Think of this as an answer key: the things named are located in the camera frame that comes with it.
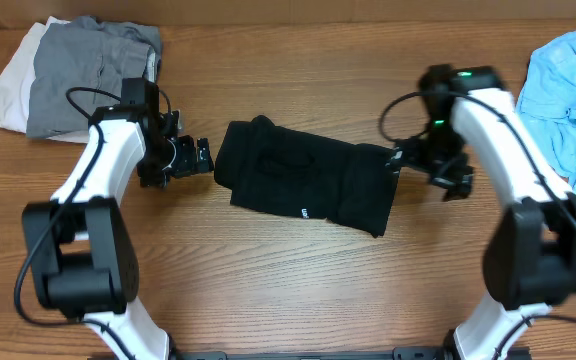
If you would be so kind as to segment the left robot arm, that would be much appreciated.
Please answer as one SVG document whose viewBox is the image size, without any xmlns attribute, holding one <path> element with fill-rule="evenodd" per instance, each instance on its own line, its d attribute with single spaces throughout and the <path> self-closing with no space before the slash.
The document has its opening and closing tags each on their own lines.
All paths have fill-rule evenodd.
<svg viewBox="0 0 576 360">
<path fill-rule="evenodd" d="M 179 359 L 172 337 L 138 297 L 139 265 L 120 212 L 131 175 L 143 187 L 210 173 L 209 142 L 180 135 L 178 112 L 159 110 L 169 99 L 144 78 L 125 78 L 114 104 L 84 115 L 89 140 L 64 184 L 47 202 L 22 212 L 27 256 L 13 290 L 25 322 L 22 287 L 31 277 L 39 304 L 63 315 L 62 327 L 84 325 L 117 359 Z"/>
</svg>

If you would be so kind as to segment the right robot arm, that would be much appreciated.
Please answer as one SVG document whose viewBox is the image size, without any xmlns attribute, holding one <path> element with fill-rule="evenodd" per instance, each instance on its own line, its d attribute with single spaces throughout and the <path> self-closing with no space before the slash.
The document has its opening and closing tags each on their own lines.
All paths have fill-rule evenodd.
<svg viewBox="0 0 576 360">
<path fill-rule="evenodd" d="M 396 359 L 528 359 L 515 342 L 576 294 L 576 194 L 548 165 L 514 110 L 512 94 L 490 66 L 429 67 L 418 82 L 429 121 L 393 142 L 386 167 L 410 168 L 467 198 L 474 181 L 465 146 L 491 180 L 502 217 L 483 256 L 486 291 L 467 320 L 436 347 L 400 347 Z"/>
</svg>

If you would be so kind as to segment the black polo shirt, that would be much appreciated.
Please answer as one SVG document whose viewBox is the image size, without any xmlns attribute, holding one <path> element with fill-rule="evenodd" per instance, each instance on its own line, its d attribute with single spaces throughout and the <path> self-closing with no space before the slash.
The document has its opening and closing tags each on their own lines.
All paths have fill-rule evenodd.
<svg viewBox="0 0 576 360">
<path fill-rule="evenodd" d="M 380 237 L 398 176 L 391 150 L 352 144 L 275 125 L 259 115 L 229 124 L 214 179 L 230 203 L 278 216 L 326 219 Z"/>
</svg>

